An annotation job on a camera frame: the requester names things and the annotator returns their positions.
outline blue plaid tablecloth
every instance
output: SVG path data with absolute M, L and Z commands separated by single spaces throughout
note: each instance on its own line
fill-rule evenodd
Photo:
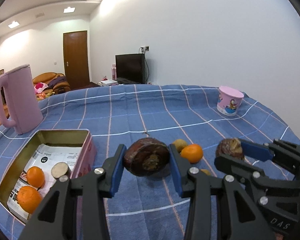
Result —
M 223 138 L 239 137 L 256 143 L 281 138 L 300 144 L 287 124 L 272 110 L 245 96 L 234 117 L 217 109 L 218 89 L 185 85 L 122 85 L 89 88 L 55 95 L 39 102 L 44 119 L 32 132 L 17 135 L 0 127 L 0 182 L 18 151 L 41 129 L 89 129 L 98 149 L 94 166 L 114 155 L 119 144 L 129 147 L 148 133 L 166 144 L 176 139 L 197 143 L 204 150 L 196 165 L 223 177 L 213 162 Z M 293 176 L 270 161 L 251 164 L 271 178 Z M 112 240 L 182 240 L 189 199 L 175 192 L 172 177 L 151 179 L 123 172 L 118 193 L 105 201 Z M 12 240 L 23 225 L 0 204 L 0 228 Z M 216 206 L 212 199 L 211 239 L 216 239 Z

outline tv screen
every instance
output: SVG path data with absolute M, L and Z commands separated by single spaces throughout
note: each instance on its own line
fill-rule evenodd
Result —
M 116 55 L 117 79 L 126 79 L 140 84 L 145 83 L 145 55 Z

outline brown door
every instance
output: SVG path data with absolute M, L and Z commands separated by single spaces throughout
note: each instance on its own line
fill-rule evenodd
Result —
M 83 88 L 90 83 L 87 41 L 88 31 L 63 34 L 65 73 L 71 89 Z

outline pink paper cup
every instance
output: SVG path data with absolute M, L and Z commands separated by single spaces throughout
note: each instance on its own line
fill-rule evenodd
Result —
M 243 93 L 225 86 L 219 87 L 219 92 L 218 111 L 227 116 L 235 116 L 244 97 Z

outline square ceiling light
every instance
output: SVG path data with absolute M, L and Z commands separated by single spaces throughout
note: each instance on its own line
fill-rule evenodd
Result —
M 74 12 L 74 10 L 75 10 L 75 7 L 68 7 L 68 8 L 65 8 L 64 10 L 63 10 L 63 13 L 69 13 L 69 12 Z
M 20 25 L 20 24 L 19 24 L 18 22 L 13 21 L 11 24 L 8 25 L 8 27 L 9 27 L 10 29 L 12 29 L 12 28 L 17 27 L 17 26 L 19 26 L 19 25 Z

